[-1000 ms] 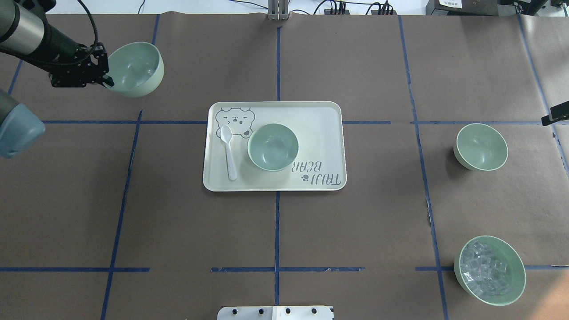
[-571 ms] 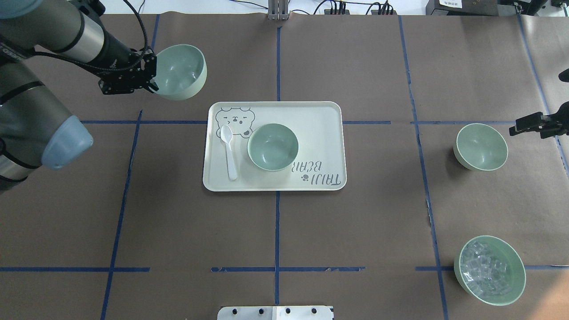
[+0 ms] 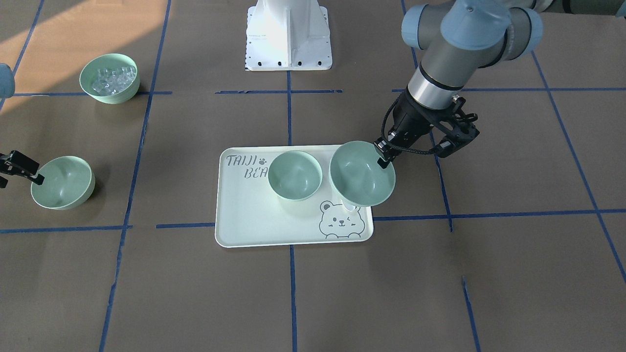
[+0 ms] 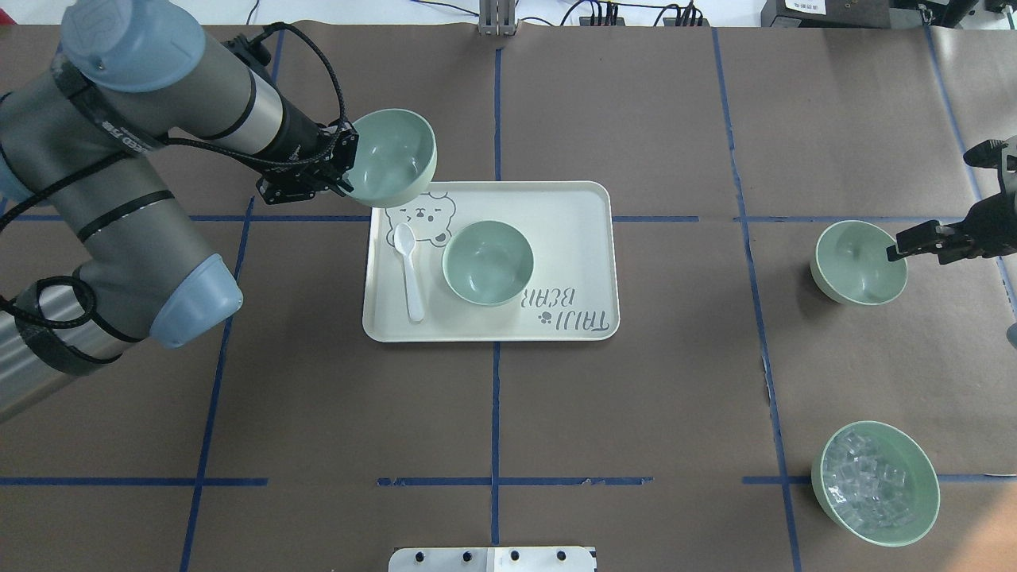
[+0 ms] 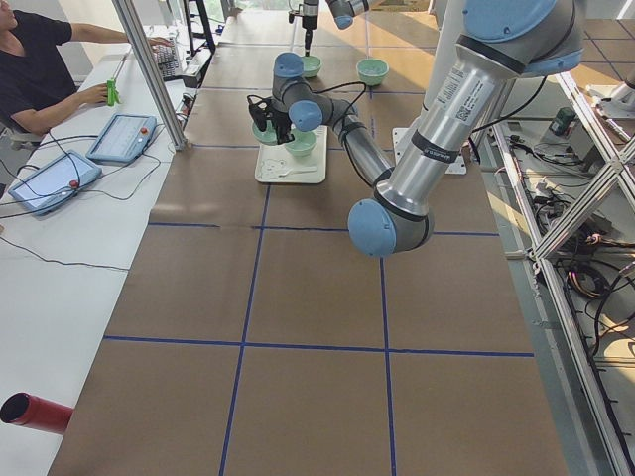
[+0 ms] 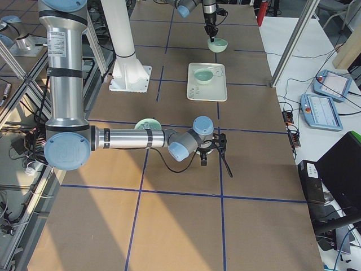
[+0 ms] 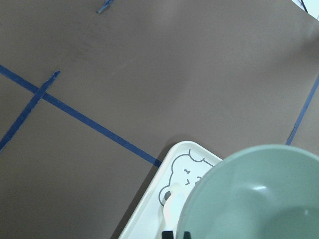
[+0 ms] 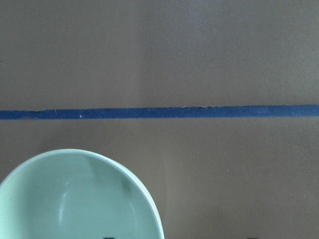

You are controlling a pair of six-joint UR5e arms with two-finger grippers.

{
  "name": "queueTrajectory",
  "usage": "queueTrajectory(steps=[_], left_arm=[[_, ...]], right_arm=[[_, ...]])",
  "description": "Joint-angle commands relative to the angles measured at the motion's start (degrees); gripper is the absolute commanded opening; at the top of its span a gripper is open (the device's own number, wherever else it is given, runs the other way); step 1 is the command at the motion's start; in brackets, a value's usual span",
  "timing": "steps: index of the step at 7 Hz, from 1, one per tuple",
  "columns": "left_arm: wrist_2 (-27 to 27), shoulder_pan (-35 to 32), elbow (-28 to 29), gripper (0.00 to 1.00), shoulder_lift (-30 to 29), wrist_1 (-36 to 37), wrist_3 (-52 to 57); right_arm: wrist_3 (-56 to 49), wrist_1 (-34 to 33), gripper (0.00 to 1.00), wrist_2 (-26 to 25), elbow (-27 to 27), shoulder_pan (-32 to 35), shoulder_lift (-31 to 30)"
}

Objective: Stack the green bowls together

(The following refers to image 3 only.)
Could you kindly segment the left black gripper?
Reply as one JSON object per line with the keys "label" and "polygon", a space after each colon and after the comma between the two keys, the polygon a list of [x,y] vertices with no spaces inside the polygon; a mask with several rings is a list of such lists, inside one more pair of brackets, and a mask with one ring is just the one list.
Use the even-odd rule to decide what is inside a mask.
{"label": "left black gripper", "polygon": [[[424,107],[409,93],[400,93],[391,107],[393,126],[386,132],[386,139],[397,147],[411,149],[414,143],[432,130],[431,123],[422,114],[423,111]],[[374,147],[380,156],[379,166],[387,169],[394,161],[392,148],[384,139],[377,139]]]}

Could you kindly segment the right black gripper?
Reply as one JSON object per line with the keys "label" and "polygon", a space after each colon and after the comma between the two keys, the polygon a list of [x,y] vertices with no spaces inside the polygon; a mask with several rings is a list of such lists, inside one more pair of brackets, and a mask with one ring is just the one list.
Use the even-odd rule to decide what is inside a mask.
{"label": "right black gripper", "polygon": [[38,174],[39,164],[18,150],[0,154],[0,172],[10,176],[29,176],[31,182],[42,185],[45,176]]}

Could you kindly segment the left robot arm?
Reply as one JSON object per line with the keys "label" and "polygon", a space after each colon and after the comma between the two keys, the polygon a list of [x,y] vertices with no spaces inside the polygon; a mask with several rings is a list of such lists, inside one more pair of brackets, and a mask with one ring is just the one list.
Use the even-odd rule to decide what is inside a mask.
{"label": "left robot arm", "polygon": [[623,0],[450,0],[410,8],[401,24],[407,46],[424,51],[391,105],[393,127],[374,146],[386,169],[399,154],[445,158],[472,142],[478,116],[463,112],[462,88],[477,69],[525,56],[543,36],[541,13],[624,17]]}

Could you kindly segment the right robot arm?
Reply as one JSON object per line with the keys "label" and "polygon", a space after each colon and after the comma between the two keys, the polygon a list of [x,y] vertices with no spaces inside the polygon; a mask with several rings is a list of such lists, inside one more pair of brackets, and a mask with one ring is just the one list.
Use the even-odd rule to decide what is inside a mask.
{"label": "right robot arm", "polygon": [[[11,67],[2,63],[0,65],[0,97],[11,98],[15,90],[14,74]],[[40,165],[33,159],[18,150],[12,150],[8,154],[0,154],[0,172],[9,176],[21,176],[36,185],[42,185],[45,177],[38,174]]]}

